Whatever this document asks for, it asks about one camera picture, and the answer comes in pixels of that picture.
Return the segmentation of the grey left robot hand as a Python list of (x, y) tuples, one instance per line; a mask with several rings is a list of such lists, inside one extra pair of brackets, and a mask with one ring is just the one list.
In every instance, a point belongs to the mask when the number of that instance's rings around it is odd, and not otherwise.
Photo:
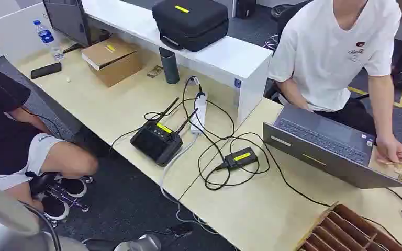
[(153, 234), (145, 234), (138, 240), (121, 242), (114, 251), (160, 251), (162, 244)]

